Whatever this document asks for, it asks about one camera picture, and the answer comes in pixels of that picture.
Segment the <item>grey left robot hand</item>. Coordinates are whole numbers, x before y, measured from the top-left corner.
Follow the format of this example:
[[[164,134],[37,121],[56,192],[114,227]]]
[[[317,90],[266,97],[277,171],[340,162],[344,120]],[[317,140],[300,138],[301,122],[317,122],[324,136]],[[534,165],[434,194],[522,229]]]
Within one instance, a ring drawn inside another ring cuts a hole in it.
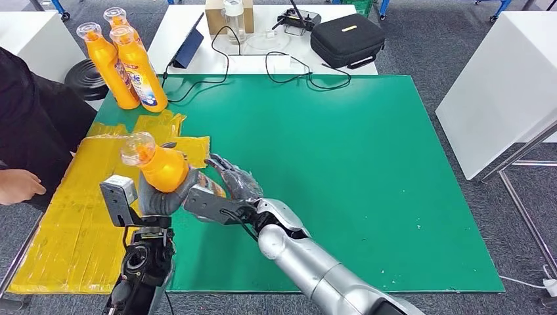
[[[140,173],[138,183],[139,211],[142,216],[171,216],[185,202],[189,190],[197,183],[200,171],[191,169],[185,180],[172,192],[165,193],[149,184]]]

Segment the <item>person's hand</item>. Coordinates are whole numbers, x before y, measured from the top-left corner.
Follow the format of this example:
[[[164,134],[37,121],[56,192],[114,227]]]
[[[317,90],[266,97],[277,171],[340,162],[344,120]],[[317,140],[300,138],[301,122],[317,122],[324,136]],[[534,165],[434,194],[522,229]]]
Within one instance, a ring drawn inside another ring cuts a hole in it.
[[[1,205],[12,205],[43,195],[46,188],[33,173],[24,169],[1,170]]]

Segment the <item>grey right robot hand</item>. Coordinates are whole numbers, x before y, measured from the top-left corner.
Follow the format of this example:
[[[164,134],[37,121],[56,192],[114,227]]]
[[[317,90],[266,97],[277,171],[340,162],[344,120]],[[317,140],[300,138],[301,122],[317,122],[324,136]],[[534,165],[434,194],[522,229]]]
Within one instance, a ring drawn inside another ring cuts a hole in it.
[[[220,174],[233,200],[255,203],[264,197],[261,186],[251,173],[218,154],[211,153],[205,162]]]

